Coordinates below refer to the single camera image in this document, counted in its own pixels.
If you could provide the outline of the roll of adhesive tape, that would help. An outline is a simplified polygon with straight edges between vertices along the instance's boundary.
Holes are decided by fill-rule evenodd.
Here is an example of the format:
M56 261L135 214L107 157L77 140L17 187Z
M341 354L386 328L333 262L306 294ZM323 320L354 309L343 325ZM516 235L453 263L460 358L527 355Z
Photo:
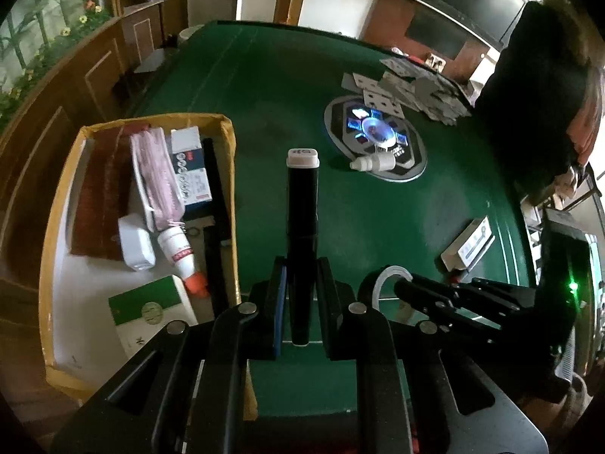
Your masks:
M395 293L399 283L411 283L412 275L403 266L383 266L367 274L362 280L357 301L368 308L383 311L389 318L401 324L410 324L414 309Z

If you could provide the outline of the white bottle with orange cap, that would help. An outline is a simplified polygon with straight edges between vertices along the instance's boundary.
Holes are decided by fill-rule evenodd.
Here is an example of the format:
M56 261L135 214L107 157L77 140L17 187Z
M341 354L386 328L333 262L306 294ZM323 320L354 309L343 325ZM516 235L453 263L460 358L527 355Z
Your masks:
M161 231L158 244L176 276L183 281L186 290L199 298L209 297L208 282L200 269L193 248L183 229L179 225Z

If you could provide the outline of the white blue orange medicine box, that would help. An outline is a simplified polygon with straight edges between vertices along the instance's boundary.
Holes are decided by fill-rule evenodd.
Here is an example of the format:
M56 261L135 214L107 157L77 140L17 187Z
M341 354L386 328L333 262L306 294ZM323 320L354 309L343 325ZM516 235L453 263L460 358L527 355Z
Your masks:
M470 269L481 259L493 240L489 218L475 218L441 253L445 269L448 272Z

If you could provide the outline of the green and white medicine box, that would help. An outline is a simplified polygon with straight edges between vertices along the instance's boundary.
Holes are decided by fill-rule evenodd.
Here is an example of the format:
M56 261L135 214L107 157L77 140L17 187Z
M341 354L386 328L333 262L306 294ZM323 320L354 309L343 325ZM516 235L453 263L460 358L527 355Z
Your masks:
M172 321L198 324L183 281L167 276L108 299L116 332L128 359Z

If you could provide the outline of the black tube with white cap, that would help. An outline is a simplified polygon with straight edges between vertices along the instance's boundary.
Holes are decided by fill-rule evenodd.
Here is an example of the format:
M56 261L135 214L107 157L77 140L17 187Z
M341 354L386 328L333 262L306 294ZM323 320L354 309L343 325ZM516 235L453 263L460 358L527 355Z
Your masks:
M287 166L287 292L291 340L296 347L310 341L318 239L318 177L315 149L290 149Z

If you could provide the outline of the white square plastic case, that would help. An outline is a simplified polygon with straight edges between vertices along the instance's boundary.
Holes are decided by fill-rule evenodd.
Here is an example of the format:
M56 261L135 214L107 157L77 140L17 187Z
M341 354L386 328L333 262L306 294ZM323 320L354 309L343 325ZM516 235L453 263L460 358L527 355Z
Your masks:
M146 271L156 264L155 251L144 220L136 213L118 219L119 241L124 263L134 271Z

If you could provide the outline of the pink cotton pad pack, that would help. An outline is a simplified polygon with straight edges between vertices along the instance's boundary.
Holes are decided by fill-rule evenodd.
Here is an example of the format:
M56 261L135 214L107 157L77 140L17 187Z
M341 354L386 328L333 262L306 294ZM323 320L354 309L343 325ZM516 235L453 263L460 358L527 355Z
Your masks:
M164 130L154 127L130 136L133 173L148 230L178 227L185 214Z

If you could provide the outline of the white and black medicine box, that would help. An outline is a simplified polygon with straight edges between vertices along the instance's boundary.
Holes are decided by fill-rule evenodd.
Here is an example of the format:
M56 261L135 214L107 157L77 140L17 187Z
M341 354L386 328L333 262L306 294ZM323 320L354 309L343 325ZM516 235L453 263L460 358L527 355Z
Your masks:
M212 195L197 126L173 129L170 133L171 162L177 186L187 210L210 202Z

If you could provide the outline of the dark red foil pouch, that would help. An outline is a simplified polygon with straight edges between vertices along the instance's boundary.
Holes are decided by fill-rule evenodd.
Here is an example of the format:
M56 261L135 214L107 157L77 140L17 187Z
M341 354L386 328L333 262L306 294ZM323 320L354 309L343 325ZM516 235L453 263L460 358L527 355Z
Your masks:
M149 128L136 121L92 136L72 229L71 253L120 260L118 220L128 214L133 178L130 136Z

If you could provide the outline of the small white dropper bottle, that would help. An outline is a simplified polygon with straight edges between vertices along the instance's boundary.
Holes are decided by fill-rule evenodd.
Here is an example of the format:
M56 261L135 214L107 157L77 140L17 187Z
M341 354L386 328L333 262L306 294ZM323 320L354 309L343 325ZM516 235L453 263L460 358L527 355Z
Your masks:
M350 168L360 172L385 172L396 167L396 158L390 152L377 152L350 161Z

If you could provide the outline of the yellow cardboard storage box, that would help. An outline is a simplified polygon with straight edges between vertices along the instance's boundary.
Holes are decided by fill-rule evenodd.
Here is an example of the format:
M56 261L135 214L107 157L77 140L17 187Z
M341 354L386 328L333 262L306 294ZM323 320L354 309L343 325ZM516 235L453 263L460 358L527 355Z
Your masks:
M219 114L81 128L46 227L39 321L47 382L85 402L164 325L241 300L236 136Z

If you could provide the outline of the round mahjong table centre console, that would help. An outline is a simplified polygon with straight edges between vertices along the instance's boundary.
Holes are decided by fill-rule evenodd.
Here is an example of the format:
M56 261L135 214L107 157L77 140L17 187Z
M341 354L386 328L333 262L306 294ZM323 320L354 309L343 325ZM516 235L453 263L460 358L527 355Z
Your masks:
M390 152L396 167L385 172L366 172L386 182L412 182L425 172L428 154L416 128L406 119L373 110L360 95L337 97L324 111L330 140L349 159Z

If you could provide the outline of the scattered playing cards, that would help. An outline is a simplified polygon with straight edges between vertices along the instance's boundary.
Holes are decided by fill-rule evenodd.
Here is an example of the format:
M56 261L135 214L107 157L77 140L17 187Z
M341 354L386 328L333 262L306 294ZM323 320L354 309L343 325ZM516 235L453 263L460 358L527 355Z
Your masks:
M449 126L471 116L459 88L439 74L405 58L379 62L383 66L379 79L345 73L341 81L344 89L361 96L366 107L400 119L406 110L415 111Z

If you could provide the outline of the person in dark clothing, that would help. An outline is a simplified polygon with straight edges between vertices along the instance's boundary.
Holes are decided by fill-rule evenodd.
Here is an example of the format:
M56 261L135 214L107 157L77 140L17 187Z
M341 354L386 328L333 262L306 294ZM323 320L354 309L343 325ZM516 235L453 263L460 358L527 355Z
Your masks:
M604 13L596 1L527 3L475 114L521 196L572 196L604 116Z

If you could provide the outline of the wooden cabinet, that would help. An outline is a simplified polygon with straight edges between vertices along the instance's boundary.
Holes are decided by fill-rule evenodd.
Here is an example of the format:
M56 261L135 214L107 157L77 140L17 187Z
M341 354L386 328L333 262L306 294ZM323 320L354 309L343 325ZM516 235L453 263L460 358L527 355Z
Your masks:
M189 0L130 6L78 43L36 85L1 135L1 282L35 292L48 216L83 126L126 116L138 76L189 24Z

